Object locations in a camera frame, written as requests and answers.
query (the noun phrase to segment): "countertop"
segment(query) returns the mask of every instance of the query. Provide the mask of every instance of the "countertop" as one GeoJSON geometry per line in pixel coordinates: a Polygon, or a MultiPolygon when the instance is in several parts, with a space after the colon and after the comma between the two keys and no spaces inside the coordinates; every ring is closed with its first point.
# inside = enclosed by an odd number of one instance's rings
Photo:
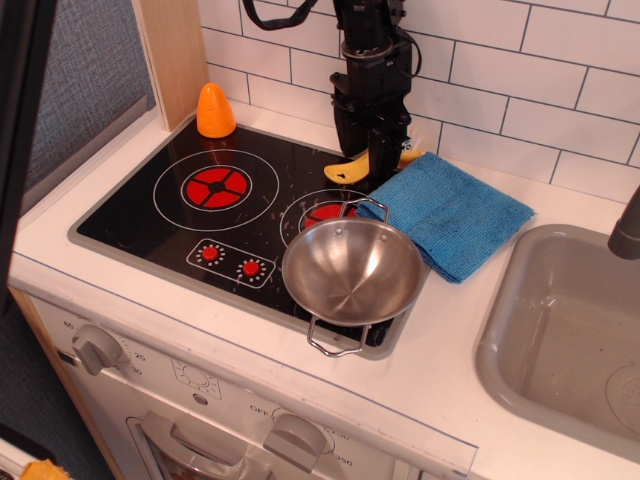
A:
{"type": "MultiPolygon", "coordinates": [[[[329,127],[232,106],[239,124],[339,150],[329,127]]],[[[476,346],[517,237],[551,223],[609,233],[624,205],[451,159],[537,215],[462,284],[432,272],[388,357],[330,359],[298,332],[69,242],[69,227],[168,135],[157,112],[147,113],[28,212],[10,285],[80,315],[98,311],[105,326],[198,358],[202,368],[215,366],[299,414],[331,421],[424,468],[444,465],[490,480],[640,478],[636,463],[507,412],[475,370],[476,346]]]]}

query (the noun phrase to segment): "orange cone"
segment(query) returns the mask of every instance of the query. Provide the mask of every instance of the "orange cone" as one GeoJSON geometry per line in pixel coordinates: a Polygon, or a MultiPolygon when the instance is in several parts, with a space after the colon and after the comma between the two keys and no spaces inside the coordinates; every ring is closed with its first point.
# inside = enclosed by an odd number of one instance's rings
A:
{"type": "Polygon", "coordinates": [[[223,138],[236,129],[231,105],[215,83],[207,83],[200,91],[196,124],[200,135],[208,138],[223,138]]]}

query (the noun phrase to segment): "blue cloth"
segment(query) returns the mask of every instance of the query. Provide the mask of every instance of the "blue cloth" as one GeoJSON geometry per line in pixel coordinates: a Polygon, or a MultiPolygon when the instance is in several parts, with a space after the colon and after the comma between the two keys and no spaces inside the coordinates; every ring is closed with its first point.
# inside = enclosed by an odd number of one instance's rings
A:
{"type": "MultiPolygon", "coordinates": [[[[389,208],[389,223],[451,283],[475,272],[535,213],[528,206],[428,153],[370,195],[389,208]]],[[[384,212],[361,203],[357,214],[384,212]]]]}

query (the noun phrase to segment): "stainless steel pan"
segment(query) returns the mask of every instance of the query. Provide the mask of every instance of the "stainless steel pan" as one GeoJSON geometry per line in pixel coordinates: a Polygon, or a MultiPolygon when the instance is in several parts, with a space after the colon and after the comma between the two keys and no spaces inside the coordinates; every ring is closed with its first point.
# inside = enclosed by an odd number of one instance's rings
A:
{"type": "Polygon", "coordinates": [[[375,200],[347,202],[340,217],[302,231],[285,252],[285,286],[313,315],[307,339],[325,355],[361,351],[371,325],[402,313],[422,289],[427,269],[420,252],[388,219],[388,208],[375,200]],[[385,221],[343,216],[347,205],[363,201],[382,208],[385,221]],[[365,327],[360,345],[340,352],[326,350],[313,340],[317,320],[365,327]]]}

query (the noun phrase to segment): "oven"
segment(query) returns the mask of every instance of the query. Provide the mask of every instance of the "oven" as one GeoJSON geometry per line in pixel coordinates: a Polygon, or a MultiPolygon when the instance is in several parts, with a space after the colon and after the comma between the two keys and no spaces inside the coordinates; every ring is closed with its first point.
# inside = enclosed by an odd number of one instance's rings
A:
{"type": "Polygon", "coordinates": [[[215,373],[34,305],[126,479],[419,478],[407,463],[215,373]]]}

